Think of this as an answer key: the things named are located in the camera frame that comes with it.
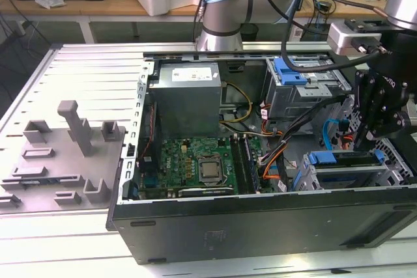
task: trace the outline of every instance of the green circuit board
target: green circuit board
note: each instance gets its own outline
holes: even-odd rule
[[[248,139],[254,159],[260,155],[261,143],[257,137]],[[168,139],[162,143],[161,171],[158,185],[163,188],[206,187],[200,181],[201,160],[219,160],[222,181],[215,184],[233,188],[238,194],[236,172],[229,138]]]

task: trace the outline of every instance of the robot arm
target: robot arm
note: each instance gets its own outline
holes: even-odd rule
[[[383,21],[346,20],[333,24],[328,43],[336,53],[370,46],[385,49],[369,62],[369,71],[356,72],[355,108],[361,125],[356,149],[367,150],[372,142],[399,132],[417,130],[414,95],[417,92],[417,4],[415,0],[388,0]]]
[[[286,12],[294,0],[273,0]],[[243,23],[274,23],[281,16],[267,0],[205,0],[203,30],[197,41],[199,51],[242,49]]]

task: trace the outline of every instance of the motherboard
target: motherboard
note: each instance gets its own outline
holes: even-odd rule
[[[258,137],[166,139],[160,170],[142,175],[139,189],[158,190],[158,197],[166,191],[167,198],[255,193],[261,154]]]

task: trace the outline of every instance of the table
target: table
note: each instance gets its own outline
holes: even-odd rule
[[[0,120],[0,178],[8,176],[12,168],[29,119],[45,118],[52,128],[66,127],[51,103],[77,100],[79,115],[91,126],[106,119],[127,126],[132,116],[129,100],[136,99],[138,81],[131,77],[139,71],[143,52],[167,51],[171,46],[177,51],[194,50],[191,44],[78,44],[49,50]],[[291,42],[288,46],[291,51],[330,49],[322,42]],[[280,50],[277,43],[244,47]],[[330,278],[334,268],[351,271],[350,278],[417,276],[417,223],[376,249],[138,266],[119,233],[106,230],[106,217],[107,210],[0,215],[2,277]]]
[[[53,8],[51,10],[42,8],[34,1],[14,0],[19,10],[31,21],[73,21],[79,23],[86,43],[96,42],[90,23],[96,21],[105,22],[131,22],[134,34],[138,35],[136,22],[191,22],[195,14],[196,6],[187,6],[169,11],[161,16],[149,16],[137,0],[104,0],[104,1],[83,1],[68,0],[67,6]],[[384,7],[386,1],[367,2],[371,5]],[[304,0],[301,11],[296,13],[296,21],[306,24],[313,14],[312,0]],[[6,20],[24,20],[14,9],[10,1],[0,0],[0,12]],[[348,7],[338,4],[337,10],[332,14],[329,22],[345,18],[375,18],[377,15],[362,8]]]

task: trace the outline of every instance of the floor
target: floor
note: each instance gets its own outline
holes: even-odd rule
[[[26,26],[25,36],[8,40],[0,45],[0,117],[17,97],[49,47],[38,33],[34,32],[32,26],[28,23]],[[96,22],[93,23],[93,30],[99,43],[190,42],[192,37],[191,23],[139,23],[138,26],[139,38],[133,36],[130,23]],[[259,32],[256,39],[280,41],[283,26],[282,24],[258,25]],[[81,30],[76,23],[43,22],[37,24],[37,28],[52,43],[84,43]],[[7,35],[11,35],[6,27],[5,29]],[[28,51],[28,44],[30,49],[37,53]]]

